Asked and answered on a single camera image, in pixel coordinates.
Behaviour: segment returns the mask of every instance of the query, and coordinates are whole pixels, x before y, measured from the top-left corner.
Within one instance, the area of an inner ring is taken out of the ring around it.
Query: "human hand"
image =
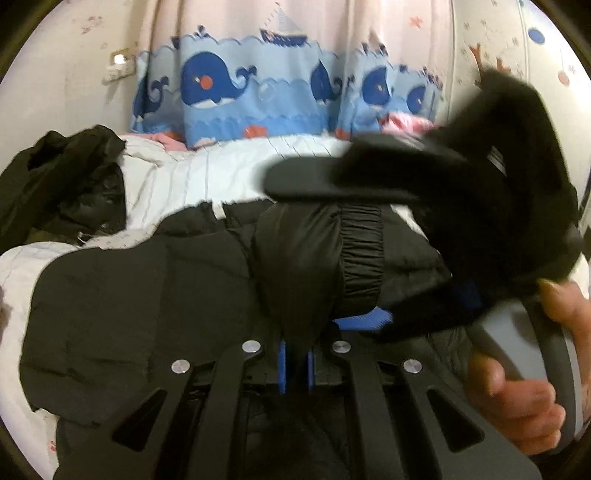
[[[568,328],[574,339],[583,384],[583,414],[591,417],[591,303],[574,282],[540,281],[540,301],[549,318]],[[526,455],[555,448],[566,416],[554,387],[541,380],[511,381],[502,365],[474,352],[466,395],[497,430]]]

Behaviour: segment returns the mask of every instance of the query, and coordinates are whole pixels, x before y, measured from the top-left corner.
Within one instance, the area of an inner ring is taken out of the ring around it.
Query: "blue dot on wall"
[[[527,31],[527,34],[530,36],[532,41],[534,43],[537,43],[538,45],[543,45],[546,41],[544,34],[541,31],[539,31],[537,28],[530,28]]]

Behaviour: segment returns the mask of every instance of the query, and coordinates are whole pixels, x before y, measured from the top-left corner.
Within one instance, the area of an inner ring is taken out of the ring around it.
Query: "triangular cutout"
[[[113,441],[136,452],[144,450],[166,394],[166,390],[157,390],[115,430]]]
[[[443,431],[448,448],[461,452],[484,440],[484,432],[457,410],[438,390],[427,391],[433,413]]]

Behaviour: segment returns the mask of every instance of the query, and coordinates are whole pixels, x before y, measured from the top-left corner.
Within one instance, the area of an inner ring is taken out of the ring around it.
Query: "whale print curtain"
[[[189,147],[434,120],[452,63],[450,0],[149,0],[132,129]]]

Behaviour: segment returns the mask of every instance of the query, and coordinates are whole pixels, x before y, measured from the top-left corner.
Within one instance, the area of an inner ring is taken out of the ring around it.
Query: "sailboat print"
[[[277,9],[265,23],[265,28],[260,29],[263,41],[281,47],[301,47],[306,43],[308,35],[303,33],[300,27],[287,16],[279,2],[275,3]]]

